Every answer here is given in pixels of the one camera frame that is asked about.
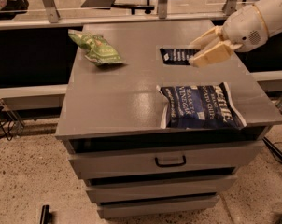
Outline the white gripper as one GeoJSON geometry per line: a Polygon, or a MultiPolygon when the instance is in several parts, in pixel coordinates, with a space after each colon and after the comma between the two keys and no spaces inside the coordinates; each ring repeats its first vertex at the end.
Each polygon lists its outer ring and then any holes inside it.
{"type": "Polygon", "coordinates": [[[189,58],[189,64],[200,68],[221,63],[235,51],[252,51],[267,40],[267,27],[259,10],[253,5],[245,6],[234,12],[222,27],[214,26],[190,42],[197,52],[189,58]]]}

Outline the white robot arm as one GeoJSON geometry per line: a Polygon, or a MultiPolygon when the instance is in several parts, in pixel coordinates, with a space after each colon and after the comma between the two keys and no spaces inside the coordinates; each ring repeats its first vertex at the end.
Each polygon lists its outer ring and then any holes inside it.
{"type": "Polygon", "coordinates": [[[189,58],[195,67],[221,63],[236,52],[248,52],[282,33],[282,0],[259,0],[235,11],[190,43],[198,52],[189,58]]]}

